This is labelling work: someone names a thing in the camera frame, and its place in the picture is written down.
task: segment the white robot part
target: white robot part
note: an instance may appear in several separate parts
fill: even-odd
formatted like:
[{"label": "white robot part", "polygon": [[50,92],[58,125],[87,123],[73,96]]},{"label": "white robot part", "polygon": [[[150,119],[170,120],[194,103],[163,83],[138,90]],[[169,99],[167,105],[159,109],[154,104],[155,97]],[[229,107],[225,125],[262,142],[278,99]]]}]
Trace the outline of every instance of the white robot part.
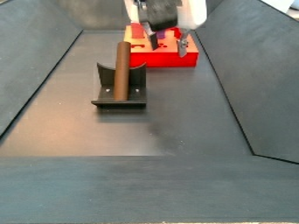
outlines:
[{"label": "white robot part", "polygon": [[[126,10],[131,22],[139,23],[135,0],[126,0]],[[182,6],[178,6],[178,27],[187,30],[195,30],[205,23],[206,19],[206,0],[182,0]]]}]

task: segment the black stand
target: black stand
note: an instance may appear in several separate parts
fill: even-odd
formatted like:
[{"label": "black stand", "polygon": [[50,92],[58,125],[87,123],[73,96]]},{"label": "black stand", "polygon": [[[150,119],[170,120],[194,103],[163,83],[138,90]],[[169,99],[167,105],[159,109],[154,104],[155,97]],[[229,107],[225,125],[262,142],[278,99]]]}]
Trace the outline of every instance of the black stand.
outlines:
[{"label": "black stand", "polygon": [[91,103],[103,109],[125,109],[146,107],[146,64],[130,69],[129,76],[129,99],[115,101],[115,71],[117,69],[98,64],[98,74],[102,88],[98,100]]}]

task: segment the red block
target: red block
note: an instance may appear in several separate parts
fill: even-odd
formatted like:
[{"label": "red block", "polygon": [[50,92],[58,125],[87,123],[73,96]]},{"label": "red block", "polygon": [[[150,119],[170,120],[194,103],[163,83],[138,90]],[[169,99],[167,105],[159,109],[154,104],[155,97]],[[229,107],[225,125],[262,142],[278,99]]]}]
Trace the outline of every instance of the red block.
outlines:
[{"label": "red block", "polygon": [[193,36],[189,36],[187,55],[181,58],[174,29],[166,31],[166,38],[159,39],[159,48],[154,51],[147,38],[133,38],[131,26],[126,28],[125,41],[131,42],[131,67],[139,67],[146,63],[149,67],[197,67],[199,50]]}]

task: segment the gray floor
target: gray floor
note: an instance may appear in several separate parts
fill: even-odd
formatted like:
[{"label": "gray floor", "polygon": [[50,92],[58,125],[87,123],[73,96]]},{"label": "gray floor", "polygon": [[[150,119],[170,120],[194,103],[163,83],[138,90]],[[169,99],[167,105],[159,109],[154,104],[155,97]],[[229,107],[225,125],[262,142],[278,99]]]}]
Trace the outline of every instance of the gray floor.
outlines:
[{"label": "gray floor", "polygon": [[123,32],[86,32],[0,145],[0,156],[249,154],[205,55],[198,67],[150,68],[147,109],[101,111],[97,63],[115,67]]},{"label": "gray floor", "polygon": [[122,39],[79,37],[2,139],[0,222],[299,221],[299,166],[252,156],[203,50],[149,69],[146,110],[90,103]]}]

